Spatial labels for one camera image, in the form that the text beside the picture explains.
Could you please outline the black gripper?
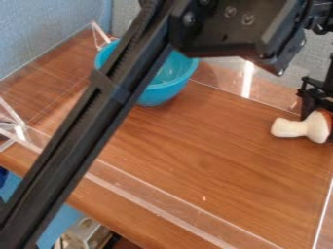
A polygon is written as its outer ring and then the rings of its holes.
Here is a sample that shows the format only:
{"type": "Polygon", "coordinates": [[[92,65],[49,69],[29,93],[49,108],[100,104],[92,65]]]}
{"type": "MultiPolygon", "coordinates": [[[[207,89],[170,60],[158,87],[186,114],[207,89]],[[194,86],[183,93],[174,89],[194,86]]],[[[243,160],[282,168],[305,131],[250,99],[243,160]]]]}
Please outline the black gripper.
{"type": "Polygon", "coordinates": [[[321,108],[333,112],[333,54],[330,54],[330,65],[325,80],[319,81],[305,76],[297,95],[302,99],[301,120],[321,108]]]}

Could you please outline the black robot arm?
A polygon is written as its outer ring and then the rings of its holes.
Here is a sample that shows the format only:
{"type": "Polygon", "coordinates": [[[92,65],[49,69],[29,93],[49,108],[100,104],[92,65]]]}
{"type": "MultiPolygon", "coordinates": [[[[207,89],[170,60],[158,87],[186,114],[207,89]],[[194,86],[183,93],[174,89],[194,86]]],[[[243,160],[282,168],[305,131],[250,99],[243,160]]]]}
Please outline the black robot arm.
{"type": "Polygon", "coordinates": [[[168,28],[186,56],[238,56],[281,76],[305,32],[333,32],[333,0],[178,0],[168,28]]]}

